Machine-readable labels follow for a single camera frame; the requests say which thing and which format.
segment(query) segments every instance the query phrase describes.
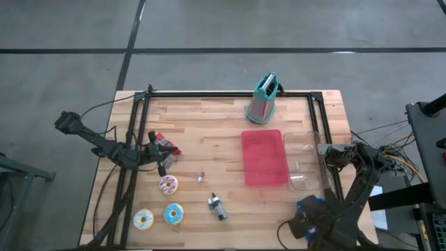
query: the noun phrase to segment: blue frosted donut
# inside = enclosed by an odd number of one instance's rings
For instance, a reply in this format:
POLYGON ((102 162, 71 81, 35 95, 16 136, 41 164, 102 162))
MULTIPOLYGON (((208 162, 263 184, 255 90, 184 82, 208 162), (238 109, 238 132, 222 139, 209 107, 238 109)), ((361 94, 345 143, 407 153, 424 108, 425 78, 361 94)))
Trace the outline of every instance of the blue frosted donut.
POLYGON ((177 225, 183 219, 183 207, 177 203, 168 205, 164 210, 164 219, 169 224, 177 225))

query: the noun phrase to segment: black metal frame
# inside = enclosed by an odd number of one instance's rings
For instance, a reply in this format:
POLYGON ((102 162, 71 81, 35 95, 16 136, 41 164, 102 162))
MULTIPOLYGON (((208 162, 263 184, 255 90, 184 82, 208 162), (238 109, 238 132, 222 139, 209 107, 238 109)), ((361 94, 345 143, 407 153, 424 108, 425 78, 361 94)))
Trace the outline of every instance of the black metal frame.
POLYGON ((28 196, 29 189, 34 181, 35 177, 41 177, 45 181, 52 182, 56 176, 55 172, 46 172, 39 168, 32 167, 15 160, 11 160, 3 154, 0 154, 0 188, 3 188, 7 180, 7 175, 18 174, 22 175, 24 182, 22 184, 22 189, 19 192, 19 196, 15 199, 13 205, 12 213, 7 219, 4 231, 4 236, 0 240, 0 250, 9 250, 10 242, 12 241, 15 230, 19 223, 19 214, 22 210, 26 197, 28 196))
MULTIPOLYGON (((252 97, 253 92, 252 91, 218 91, 218 92, 212 92, 212 91, 151 91, 151 86, 149 86, 149 91, 140 93, 134 97, 133 100, 133 106, 132 106, 132 112, 130 115, 130 122, 128 126, 128 131, 126 133, 126 144, 132 143, 132 135, 134 132, 134 125, 136 121, 136 115, 138 111, 138 106, 141 101, 144 101, 143 107, 142 107, 142 114, 141 114, 141 121, 139 124, 139 128, 145 128, 145 123, 147 119, 148 109, 149 109, 149 101, 150 98, 194 98, 194 97, 209 97, 209 98, 219 98, 219 97, 245 97, 249 98, 252 97)), ((316 118, 316 110, 314 107, 314 101, 318 102, 320 113, 321 113, 321 120, 323 124, 323 131, 325 133, 325 141, 328 144, 332 143, 332 138, 330 134, 330 128, 328 125, 328 118, 325 110, 325 105, 323 102, 323 94, 321 92, 287 92, 285 97, 287 98, 306 98, 308 101, 308 108, 310 113, 310 118, 312 120, 312 129, 314 132, 319 133, 318 128, 318 121, 316 118)), ((136 147, 139 148, 139 144, 142 143, 143 137, 144 137, 144 131, 145 130, 139 130, 137 135, 137 143, 136 147)), ((319 137, 315 136, 316 144, 319 142, 319 137)), ((336 194, 336 197, 338 200, 343 201, 344 195, 342 192, 341 187, 341 181, 339 178, 339 174, 337 170, 332 170, 333 180, 334 180, 334 188, 335 191, 333 193, 332 189, 329 188, 330 184, 328 183, 328 176, 326 173, 326 166, 324 162, 319 161, 320 165, 320 171, 321 171, 321 178, 323 179, 323 187, 324 189, 324 196, 333 198, 333 194, 336 194)), ((121 214, 121 211, 123 209, 122 202, 124 200, 122 194, 124 189, 124 181, 126 177, 126 169, 121 169, 119 173, 118 178, 118 185, 116 188, 116 194, 114 199, 114 207, 113 207, 113 213, 112 215, 114 217, 117 217, 117 215, 121 214)), ((138 171, 132 170, 130 175, 130 182, 128 185, 128 190, 126 194, 128 194, 129 197, 126 197, 127 202, 125 203, 125 215, 124 215, 124 221, 122 226, 122 232, 121 232, 121 238, 119 241, 119 244, 114 243, 115 239, 115 233, 116 233, 116 222, 111 223, 108 228, 108 239, 106 242, 107 247, 111 248, 125 248, 127 245, 127 239, 128 239, 128 231, 130 227, 130 220, 131 220, 131 212, 132 212, 132 205, 133 205, 133 197, 134 192, 136 188, 136 181, 137 181, 137 174, 138 171)))

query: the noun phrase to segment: kitchen grater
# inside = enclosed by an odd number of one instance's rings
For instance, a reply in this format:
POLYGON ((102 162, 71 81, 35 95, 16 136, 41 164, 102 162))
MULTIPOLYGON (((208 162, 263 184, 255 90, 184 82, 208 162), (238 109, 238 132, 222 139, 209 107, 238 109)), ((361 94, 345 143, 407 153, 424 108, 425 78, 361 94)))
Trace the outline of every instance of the kitchen grater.
POLYGON ((261 79, 254 89, 246 116, 255 123, 266 123, 274 113, 277 91, 285 94, 282 85, 277 82, 276 74, 271 72, 261 79))

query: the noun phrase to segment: concrete floor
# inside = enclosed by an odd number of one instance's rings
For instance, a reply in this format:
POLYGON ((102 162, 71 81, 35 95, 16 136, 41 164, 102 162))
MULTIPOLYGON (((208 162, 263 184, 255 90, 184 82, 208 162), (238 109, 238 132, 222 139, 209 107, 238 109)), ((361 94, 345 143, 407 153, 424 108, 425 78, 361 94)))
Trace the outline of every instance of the concrete floor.
MULTIPOLYGON (((125 48, 138 3, 4 0, 0 49, 125 48)), ((148 0, 135 47, 444 47, 445 29, 435 0, 148 0)), ((76 246, 98 159, 54 121, 62 110, 111 100, 123 58, 0 54, 0 151, 57 172, 53 183, 33 185, 14 250, 76 246)), ((351 129, 362 131, 404 120, 405 104, 444 93, 445 61, 444 53, 133 55, 124 89, 251 89, 274 70, 285 89, 341 89, 351 129)), ((101 131, 109 111, 101 107, 84 122, 101 131)), ((399 126, 363 136, 374 142, 399 126)), ((421 166, 416 146, 406 151, 421 166)))

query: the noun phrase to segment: wooden table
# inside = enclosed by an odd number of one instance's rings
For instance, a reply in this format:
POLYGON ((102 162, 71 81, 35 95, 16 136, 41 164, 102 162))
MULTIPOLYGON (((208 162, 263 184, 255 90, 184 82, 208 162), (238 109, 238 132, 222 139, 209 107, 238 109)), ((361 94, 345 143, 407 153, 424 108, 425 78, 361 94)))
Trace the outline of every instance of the wooden table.
MULTIPOLYGON (((322 92, 333 143, 350 143, 350 128, 340 91, 322 92)), ((115 99, 131 96, 133 93, 119 91, 115 99)), ((293 217, 298 200, 312 194, 321 196, 321 189, 297 191, 289 186, 268 189, 246 187, 240 134, 245 130, 265 129, 278 129, 283 135, 312 131, 308 103, 305 98, 277 98, 275 114, 271 120, 264 125, 257 125, 248 121, 245 116, 249 100, 150 99, 145 130, 146 133, 149 130, 161 132, 183 152, 181 161, 169 170, 169 174, 178 179, 179 186, 173 195, 166 196, 159 191, 160 177, 156 171, 138 174, 132 215, 140 209, 148 208, 154 213, 155 222, 147 231, 139 231, 131 223, 127 248, 282 248, 276 238, 277 227, 293 217), (197 176, 200 171, 204 171, 206 176, 198 184, 197 176), (208 209, 206 200, 211 192, 220 197, 229 214, 224 222, 218 221, 214 212, 208 209), (183 221, 176 226, 168 225, 162 217, 164 208, 174 202, 185 210, 183 221)), ((118 141, 125 141, 131 106, 132 99, 129 99, 114 103, 112 108, 109 128, 117 127, 118 141)), ((317 116, 319 131, 323 132, 320 114, 317 116)), ((112 139, 112 134, 108 134, 107 138, 112 139)), ((93 210, 100 188, 113 166, 108 159, 101 159, 99 163, 80 244, 92 239, 93 210)), ((154 166, 149 164, 140 168, 150 169, 154 166)), ((112 211, 117 173, 118 169, 105 188, 99 205, 96 229, 105 223, 112 211)), ((354 168, 345 168, 340 177, 346 194, 355 177, 354 168)), ((118 222, 116 236, 121 235, 122 220, 123 214, 118 222)), ((368 206, 358 225, 368 238, 377 243, 368 206)), ((282 227, 279 234, 289 248, 307 247, 304 239, 296 240, 292 237, 287 226, 282 227)))

